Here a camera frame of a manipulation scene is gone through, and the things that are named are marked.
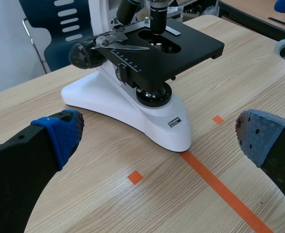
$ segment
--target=white microscope base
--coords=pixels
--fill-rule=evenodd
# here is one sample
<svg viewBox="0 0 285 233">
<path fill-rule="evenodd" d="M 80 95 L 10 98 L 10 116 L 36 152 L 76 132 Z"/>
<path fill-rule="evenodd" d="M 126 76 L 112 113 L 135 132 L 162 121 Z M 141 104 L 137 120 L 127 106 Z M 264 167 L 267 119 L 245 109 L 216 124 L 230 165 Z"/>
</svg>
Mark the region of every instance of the white microscope base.
<svg viewBox="0 0 285 233">
<path fill-rule="evenodd" d="M 67 105 L 124 122 L 168 150 L 183 152 L 190 148 L 189 119 L 177 96 L 173 94 L 165 106 L 149 108 L 137 101 L 135 88 L 122 86 L 97 71 L 66 86 L 62 90 L 62 98 Z"/>
</svg>

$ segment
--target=black knob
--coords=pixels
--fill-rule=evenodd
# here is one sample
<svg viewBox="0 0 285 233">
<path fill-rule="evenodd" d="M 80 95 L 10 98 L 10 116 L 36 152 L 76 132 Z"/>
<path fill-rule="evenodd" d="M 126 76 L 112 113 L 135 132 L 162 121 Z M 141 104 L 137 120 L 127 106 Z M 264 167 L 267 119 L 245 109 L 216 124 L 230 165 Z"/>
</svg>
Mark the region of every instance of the black knob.
<svg viewBox="0 0 285 233">
<path fill-rule="evenodd" d="M 93 39 L 75 44 L 69 53 L 69 61 L 80 69 L 96 68 L 106 62 L 106 58 L 98 51 L 91 49 L 96 43 Z"/>
<path fill-rule="evenodd" d="M 164 83 L 162 88 L 154 92 L 146 92 L 137 87 L 136 97 L 140 103 L 147 107 L 162 107 L 171 100 L 172 89 L 167 83 Z"/>
</svg>

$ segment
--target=white wall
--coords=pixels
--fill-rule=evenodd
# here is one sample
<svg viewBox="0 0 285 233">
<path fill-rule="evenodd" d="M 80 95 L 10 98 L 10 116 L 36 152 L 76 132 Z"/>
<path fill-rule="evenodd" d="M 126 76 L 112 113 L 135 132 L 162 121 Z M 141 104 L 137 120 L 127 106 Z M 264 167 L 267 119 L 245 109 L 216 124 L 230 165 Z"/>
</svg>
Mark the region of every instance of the white wall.
<svg viewBox="0 0 285 233">
<path fill-rule="evenodd" d="M 44 75 L 22 25 L 24 12 L 18 0 L 0 0 L 0 91 Z M 46 29 L 31 29 L 43 54 L 50 43 Z"/>
</svg>

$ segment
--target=microscope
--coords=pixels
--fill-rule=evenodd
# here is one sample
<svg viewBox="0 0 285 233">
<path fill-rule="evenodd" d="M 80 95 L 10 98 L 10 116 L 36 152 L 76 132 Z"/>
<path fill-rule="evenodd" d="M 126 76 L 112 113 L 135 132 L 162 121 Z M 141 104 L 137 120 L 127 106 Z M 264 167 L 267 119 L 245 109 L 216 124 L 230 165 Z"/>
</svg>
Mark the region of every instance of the microscope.
<svg viewBox="0 0 285 233">
<path fill-rule="evenodd" d="M 186 151 L 191 146 L 187 111 L 166 81 L 218 58 L 224 43 L 167 19 L 168 0 L 145 1 L 150 17 L 137 21 L 142 3 L 90 0 L 95 36 L 75 44 L 69 60 L 97 71 L 66 86 L 62 98 L 130 125 L 167 150 Z"/>
</svg>

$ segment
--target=orange square marker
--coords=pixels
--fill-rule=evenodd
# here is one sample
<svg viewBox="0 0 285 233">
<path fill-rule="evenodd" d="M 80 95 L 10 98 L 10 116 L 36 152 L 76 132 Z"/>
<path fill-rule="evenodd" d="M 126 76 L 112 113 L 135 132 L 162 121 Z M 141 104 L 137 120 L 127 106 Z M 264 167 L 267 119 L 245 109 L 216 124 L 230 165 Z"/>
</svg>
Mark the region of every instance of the orange square marker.
<svg viewBox="0 0 285 233">
<path fill-rule="evenodd" d="M 132 174 L 128 176 L 128 178 L 135 185 L 143 179 L 143 176 L 138 171 L 134 171 Z"/>
<path fill-rule="evenodd" d="M 224 120 L 223 120 L 220 116 L 218 116 L 218 115 L 216 115 L 216 116 L 213 118 L 213 120 L 214 120 L 218 125 L 221 125 L 222 123 L 224 123 Z"/>
</svg>

